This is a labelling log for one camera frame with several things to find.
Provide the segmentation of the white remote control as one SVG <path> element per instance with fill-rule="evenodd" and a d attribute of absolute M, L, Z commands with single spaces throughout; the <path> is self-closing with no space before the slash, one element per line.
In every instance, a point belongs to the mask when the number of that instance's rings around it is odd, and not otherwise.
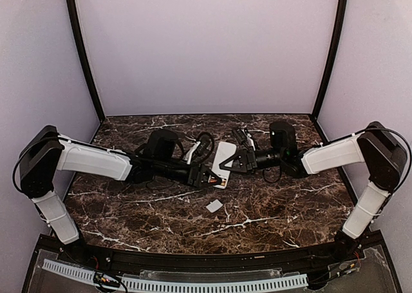
<path fill-rule="evenodd" d="M 221 182 L 214 185 L 218 189 L 225 189 L 229 182 L 230 171 L 233 160 L 228 159 L 235 155 L 237 146 L 230 142 L 219 142 L 214 161 L 212 164 L 212 172 L 217 175 Z"/>

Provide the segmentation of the white battery cover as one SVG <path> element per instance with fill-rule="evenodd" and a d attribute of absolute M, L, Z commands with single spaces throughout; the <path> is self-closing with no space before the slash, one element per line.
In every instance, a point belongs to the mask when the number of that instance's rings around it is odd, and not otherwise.
<path fill-rule="evenodd" d="M 215 213 L 218 211 L 220 208 L 223 207 L 223 204 L 219 200 L 215 200 L 211 203 L 209 203 L 206 208 L 210 213 Z"/>

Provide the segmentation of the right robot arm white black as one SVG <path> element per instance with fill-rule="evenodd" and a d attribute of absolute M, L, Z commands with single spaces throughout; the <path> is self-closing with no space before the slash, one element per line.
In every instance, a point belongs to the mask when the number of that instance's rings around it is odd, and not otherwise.
<path fill-rule="evenodd" d="M 389 197 L 405 182 L 411 170 L 411 147 L 406 139 L 380 122 L 358 132 L 299 151 L 294 127 L 283 121 L 269 125 L 269 149 L 259 149 L 247 129 L 232 134 L 243 148 L 221 142 L 213 169 L 224 177 L 278 167 L 281 174 L 304 178 L 345 165 L 364 163 L 369 171 L 366 188 L 340 229 L 340 238 L 359 238 L 379 216 Z"/>

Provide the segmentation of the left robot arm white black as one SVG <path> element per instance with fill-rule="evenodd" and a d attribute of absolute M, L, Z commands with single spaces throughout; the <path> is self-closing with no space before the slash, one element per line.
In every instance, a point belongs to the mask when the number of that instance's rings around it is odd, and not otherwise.
<path fill-rule="evenodd" d="M 128 153 L 73 140 L 48 125 L 20 153 L 12 172 L 12 183 L 34 203 L 58 240 L 70 245 L 80 241 L 80 231 L 55 192 L 56 171 L 105 176 L 129 184 L 141 184 L 160 176 L 203 189 L 222 181 L 202 161 L 194 161 L 207 146 L 198 139 L 190 150 L 181 152 L 180 158 L 174 158 L 175 148 L 183 147 L 178 135 L 168 129 L 158 129 L 145 144 Z"/>

